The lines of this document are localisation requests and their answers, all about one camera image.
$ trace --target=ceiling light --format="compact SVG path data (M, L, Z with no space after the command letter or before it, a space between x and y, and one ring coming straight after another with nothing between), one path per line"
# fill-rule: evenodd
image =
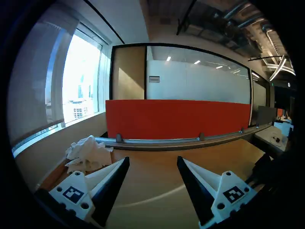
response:
M283 56L281 62L279 63L279 66L277 67L277 69L275 69L274 73L273 73L272 76L270 77L270 81L273 80L273 79L276 77L276 75L279 73L279 71L283 68L283 66L284 66L284 64L285 64L285 62L286 62L286 60L287 60L287 59L284 58L284 56Z
M277 68L278 65L270 65L270 64L268 64L267 67L268 67L268 68ZM291 69L291 68L289 68L289 67L283 66L281 70L286 71L286 72L289 72L289 73L295 75L293 69Z
M254 72L252 72L252 75L257 77L257 78L260 78L258 75L256 75Z

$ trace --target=desk surface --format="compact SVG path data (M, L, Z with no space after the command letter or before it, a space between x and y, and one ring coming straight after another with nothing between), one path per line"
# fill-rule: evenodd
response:
M286 150L288 138L282 135L282 131L275 126L256 132L254 135L282 152ZM272 137L278 137L280 142L276 142Z
M112 162L130 157L130 167L107 220L107 228L194 228L198 217L177 168L182 156L214 173L231 170L246 180L263 152L239 139L192 150L114 150Z

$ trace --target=glass wall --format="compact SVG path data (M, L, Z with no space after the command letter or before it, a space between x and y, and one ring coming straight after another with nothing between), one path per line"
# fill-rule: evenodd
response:
M250 104L248 68L195 50L148 46L146 83L147 99Z
M253 108L251 116L251 126L256 125L259 106L270 106L270 84L267 80L251 71L253 79Z

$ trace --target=glass partition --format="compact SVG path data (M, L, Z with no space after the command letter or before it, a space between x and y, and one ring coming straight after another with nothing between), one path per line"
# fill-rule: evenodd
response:
M191 49L148 46L146 83L147 99L250 104L248 68Z

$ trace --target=window blind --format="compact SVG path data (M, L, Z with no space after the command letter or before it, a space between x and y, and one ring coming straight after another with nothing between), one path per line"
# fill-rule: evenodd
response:
M64 63L79 21L56 6L25 39L11 74L7 121L11 145L64 121Z

